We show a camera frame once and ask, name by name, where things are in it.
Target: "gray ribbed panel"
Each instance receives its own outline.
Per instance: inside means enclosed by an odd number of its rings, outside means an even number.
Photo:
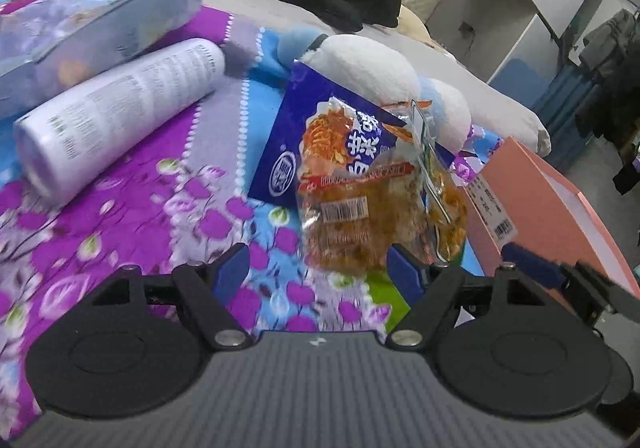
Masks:
[[[441,386],[417,354],[372,333],[264,333],[215,355],[170,404],[88,421],[47,412],[16,448],[618,448],[594,417],[548,423],[493,417]]]

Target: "white cylindrical bottle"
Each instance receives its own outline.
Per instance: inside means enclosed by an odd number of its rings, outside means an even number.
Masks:
[[[196,38],[85,81],[14,124],[18,157],[36,190],[65,205],[113,161],[220,84],[225,57]]]

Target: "barcode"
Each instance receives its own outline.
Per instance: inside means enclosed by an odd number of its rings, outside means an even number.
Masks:
[[[500,224],[494,228],[495,236],[498,240],[501,240],[505,235],[510,234],[513,231],[513,224],[509,219],[504,219]]]
[[[324,222],[350,222],[359,221],[369,217],[369,207],[366,197],[347,199],[334,203],[320,205],[322,220]]]
[[[65,124],[58,116],[49,118],[49,124],[53,127],[53,130],[55,130],[57,134],[63,134],[66,130]]]

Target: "gray garment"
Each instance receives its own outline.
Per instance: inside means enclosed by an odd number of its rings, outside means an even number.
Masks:
[[[613,18],[584,37],[580,62],[601,78],[611,76],[626,56],[626,48],[636,38],[638,22],[621,9]]]

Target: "white price tag sticker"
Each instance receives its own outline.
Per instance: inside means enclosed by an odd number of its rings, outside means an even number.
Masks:
[[[518,236],[516,226],[482,175],[479,174],[466,189],[500,249]]]

